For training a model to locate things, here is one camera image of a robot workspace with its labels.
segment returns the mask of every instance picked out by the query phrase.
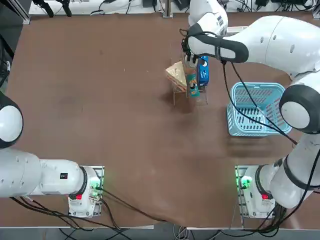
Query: floor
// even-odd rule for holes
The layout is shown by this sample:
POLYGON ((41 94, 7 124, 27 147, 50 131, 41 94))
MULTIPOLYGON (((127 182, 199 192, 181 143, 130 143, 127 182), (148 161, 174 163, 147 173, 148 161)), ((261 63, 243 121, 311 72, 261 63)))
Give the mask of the floor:
MULTIPOLYGON (((64 229, 66 234, 71 233, 71 229, 64 229)), ((215 234, 214 230, 194 230, 196 240, 209 240, 215 234)), ((244 234, 243 231, 225 231, 232 235, 244 234)), ((72 234, 76 240, 105 240, 115 233, 111 229, 95 229, 93 232, 83 232, 81 230, 72 234)), ((173 225, 171 223, 161 223, 154 226, 154 229, 130 229, 125 234, 132 240, 174 240, 173 225)), ((304 231, 304 230, 280 230, 279 233, 273 237, 273 240, 316 240, 319 239, 319 231, 304 231)), ((66 237, 55 228, 25 228, 25 229, 0 229, 1 240, 19 240, 28 236, 32 240, 64 240, 66 237)), ((125 239, 123 236, 117 236, 113 240, 125 239)), ((232 240, 236 237, 229 237, 220 234, 216 240, 232 240)), ((263 236, 254 234, 247 237, 242 237, 242 240, 262 240, 263 236)))

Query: blue box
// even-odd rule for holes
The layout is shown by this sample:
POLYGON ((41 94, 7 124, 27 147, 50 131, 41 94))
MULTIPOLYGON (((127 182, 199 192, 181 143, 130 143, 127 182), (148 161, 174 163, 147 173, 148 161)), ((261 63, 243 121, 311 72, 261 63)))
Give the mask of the blue box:
POLYGON ((207 86, 209 83, 209 58, 201 56, 197 66, 198 85, 200 87, 207 86))

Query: black cable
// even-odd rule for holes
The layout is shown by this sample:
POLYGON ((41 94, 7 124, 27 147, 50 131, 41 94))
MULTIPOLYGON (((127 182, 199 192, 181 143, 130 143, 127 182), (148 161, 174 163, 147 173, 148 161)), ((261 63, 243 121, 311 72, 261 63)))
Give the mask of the black cable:
POLYGON ((190 230, 190 232, 191 232, 191 235, 192 235, 192 237, 193 237, 193 240, 196 240, 195 235, 194 235, 194 232, 193 232, 192 230, 190 230))
POLYGON ((104 12, 104 11, 103 11, 103 10, 101 10, 100 8, 101 8, 102 4, 104 4, 104 3, 105 3, 105 2, 107 2, 107 1, 108 1, 108 0, 104 0, 104 1, 102 1, 102 2, 100 3, 100 5, 99 5, 98 10, 92 11, 92 12, 90 13, 90 15, 91 15, 91 14, 94 14, 94 13, 104 12))
POLYGON ((245 6, 245 8, 248 9, 248 12, 251 12, 251 11, 250 11, 250 8, 248 7, 248 5, 245 4, 245 0, 243 0, 243 1, 235 0, 235 1, 238 2, 238 3, 243 4, 243 5, 245 6))
POLYGON ((299 9, 296 4, 293 4, 293 5, 296 7, 296 9, 298 9, 298 11, 300 11, 300 12, 301 12, 301 11, 304 11, 304 9, 299 9))
POLYGON ((54 14, 55 16, 60 12, 63 6, 60 7, 60 9, 54 14))
POLYGON ((102 198, 100 198, 100 201, 104 204, 104 206, 105 206, 106 209, 108 210, 108 213, 109 213, 109 216, 110 216, 110 219, 111 219, 111 222, 112 222, 113 226, 114 226, 116 229, 122 231, 122 229, 121 229, 120 227, 118 227, 118 225, 117 225, 117 223, 116 223, 116 221, 115 221, 115 218, 114 218, 114 216, 113 216, 113 214, 112 214, 112 212, 111 212, 111 209, 110 209, 107 201, 104 200, 104 199, 102 199, 102 198))
POLYGON ((68 221, 66 221, 66 220, 63 219, 62 217, 58 216, 58 214, 63 215, 63 213, 61 213, 61 212, 59 212, 59 211, 52 211, 52 210, 46 208, 45 206, 43 206, 41 203, 37 202, 36 200, 32 200, 32 202, 34 202, 35 204, 37 204, 37 205, 40 206, 41 208, 30 204, 30 203, 27 202, 27 201, 25 200, 25 198, 22 197, 22 196, 20 197, 20 199, 21 199, 26 205, 28 205, 28 206, 31 207, 31 208, 36 208, 36 209, 38 209, 38 210, 43 209, 43 210, 46 210, 46 211, 48 211, 48 212, 51 212, 52 214, 54 214, 56 217, 58 217, 59 219, 61 219, 62 221, 64 221, 67 225, 69 225, 69 226, 70 226, 71 228, 73 228, 73 229, 81 229, 82 231, 86 231, 86 232, 92 232, 92 231, 93 231, 93 229, 85 229, 85 228, 81 227, 75 220, 73 220, 73 219, 70 218, 69 216, 66 216, 67 219, 69 219, 70 221, 72 221, 72 222, 74 223, 74 225, 77 226, 77 228, 74 227, 74 226, 73 226, 72 224, 70 224, 68 221))
POLYGON ((161 5, 161 8, 162 8, 163 12, 165 12, 165 9, 164 9, 164 6, 162 6, 161 0, 159 0, 159 3, 160 3, 160 5, 161 5))
POLYGON ((272 235, 265 235, 265 234, 263 234, 263 233, 261 233, 261 232, 259 232, 259 234, 260 234, 261 236, 264 236, 265 238, 273 238, 275 235, 278 234, 278 232, 279 232, 279 227, 276 229, 275 233, 272 234, 272 235))
POLYGON ((64 240, 67 240, 67 239, 78 240, 78 239, 76 239, 76 238, 74 238, 74 237, 71 236, 76 230, 77 230, 77 229, 73 230, 73 231, 68 235, 68 234, 66 234, 64 231, 62 231, 61 228, 59 228, 59 231, 60 231, 63 235, 65 235, 65 239, 64 239, 64 240))
POLYGON ((89 220, 89 219, 86 219, 86 218, 82 218, 82 217, 77 217, 77 216, 72 216, 72 215, 66 215, 66 214, 58 214, 58 213, 55 213, 56 211, 47 211, 47 210, 40 210, 40 209, 37 209, 36 206, 32 205, 33 207, 27 205, 27 204, 24 204, 23 202, 20 202, 19 200, 17 200, 15 197, 10 197, 10 199, 12 199, 13 201, 15 201, 17 204, 23 206, 24 208, 26 209, 29 209, 29 210, 32 210, 32 211, 35 211, 35 212, 38 212, 38 213, 42 213, 42 214, 45 214, 45 215, 49 215, 49 216, 54 216, 54 217, 66 217, 66 218, 73 218, 73 219, 78 219, 78 220, 82 220, 84 222, 88 222, 88 223, 91 223, 91 224, 96 224, 96 225, 100 225, 100 226, 103 226, 103 227, 107 227, 107 228, 110 228, 112 230, 114 230, 115 232, 119 233, 120 235, 122 235, 123 237, 125 237, 126 239, 128 240, 132 240, 131 238, 129 238, 128 236, 124 235, 122 232, 119 232, 118 229, 112 227, 112 226, 109 226, 107 224, 104 224, 104 223, 100 223, 100 222, 96 222, 96 221, 92 221, 92 220, 89 220))
POLYGON ((280 4, 280 6, 275 10, 275 12, 278 11, 282 7, 282 5, 283 3, 280 4))
MULTIPOLYGON (((256 104, 256 102, 254 101, 254 99, 252 98, 246 84, 244 83, 244 81, 242 80, 241 76, 239 75, 235 65, 233 62, 231 62, 231 65, 233 67, 233 70, 235 72, 235 74, 237 75, 237 77, 239 78, 240 82, 242 83, 242 85, 244 86, 249 98, 251 99, 251 102, 254 104, 254 106, 258 109, 258 105, 256 104)), ((275 128, 277 128, 277 132, 280 133, 281 135, 283 135, 284 137, 286 137, 287 139, 289 139, 293 144, 297 145, 297 141, 295 141, 294 139, 292 139, 291 137, 289 137, 284 131, 282 131, 273 121, 271 121, 267 116, 265 117, 273 126, 275 126, 275 128)))
POLYGON ((128 12, 129 12, 129 8, 130 8, 130 5, 131 5, 131 1, 132 1, 132 0, 129 0, 129 5, 128 5, 128 8, 126 9, 125 14, 128 14, 128 12))
POLYGON ((215 232, 215 234, 213 234, 213 236, 211 236, 211 237, 208 238, 208 240, 211 240, 211 239, 214 240, 215 237, 218 236, 220 232, 222 232, 222 231, 221 231, 221 230, 217 230, 217 231, 215 232))
POLYGON ((312 3, 311 5, 309 6, 306 6, 305 4, 302 4, 302 6, 304 6, 304 10, 309 10, 309 9, 312 9, 313 7, 315 7, 316 5, 314 5, 315 1, 312 0, 312 3))
POLYGON ((234 237, 234 238, 242 238, 242 237, 247 237, 247 236, 251 236, 251 235, 255 234, 255 232, 251 232, 251 233, 244 234, 244 235, 231 235, 231 234, 225 233, 223 231, 221 231, 221 233, 223 235, 226 235, 226 236, 229 236, 229 237, 234 237))
POLYGON ((144 215, 144 216, 146 216, 146 217, 148 217, 148 218, 150 218, 150 219, 152 219, 152 220, 159 221, 159 222, 166 222, 165 220, 162 220, 162 219, 160 219, 160 218, 151 216, 151 215, 145 213, 144 211, 141 211, 140 209, 138 209, 138 208, 130 205, 129 203, 123 201, 122 199, 120 199, 120 198, 117 197, 116 195, 112 194, 111 192, 109 192, 109 191, 107 191, 107 190, 105 190, 105 189, 103 189, 103 188, 101 188, 101 187, 96 187, 95 189, 100 190, 100 191, 103 191, 103 192, 109 194, 109 195, 112 196, 113 198, 115 198, 115 199, 117 199, 118 201, 120 201, 121 203, 125 204, 127 207, 135 210, 136 212, 138 212, 138 213, 140 213, 140 214, 142 214, 142 215, 144 215))

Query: green indicator light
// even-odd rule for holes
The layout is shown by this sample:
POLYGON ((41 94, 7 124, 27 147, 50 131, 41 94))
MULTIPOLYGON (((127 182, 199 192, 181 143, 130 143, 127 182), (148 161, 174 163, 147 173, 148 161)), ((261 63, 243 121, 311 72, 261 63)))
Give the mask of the green indicator light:
POLYGON ((243 189, 250 188, 251 182, 252 182, 252 177, 250 177, 250 176, 243 176, 241 178, 241 185, 242 185, 243 189))

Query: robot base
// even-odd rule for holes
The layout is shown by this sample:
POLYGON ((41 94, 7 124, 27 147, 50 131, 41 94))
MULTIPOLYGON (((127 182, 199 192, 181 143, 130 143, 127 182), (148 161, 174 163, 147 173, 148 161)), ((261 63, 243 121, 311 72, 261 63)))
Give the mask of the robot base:
POLYGON ((87 184, 84 193, 76 196, 76 199, 68 197, 69 215, 79 218, 92 218, 101 215, 102 192, 95 190, 92 186, 103 188, 104 184, 104 166, 82 166, 87 173, 87 184))
POLYGON ((255 175, 258 165, 237 165, 235 174, 237 177, 238 201, 240 213, 245 218, 265 219, 274 209, 276 201, 274 199, 263 199, 258 191, 255 175), (248 188, 243 189, 243 179, 251 179, 248 188))

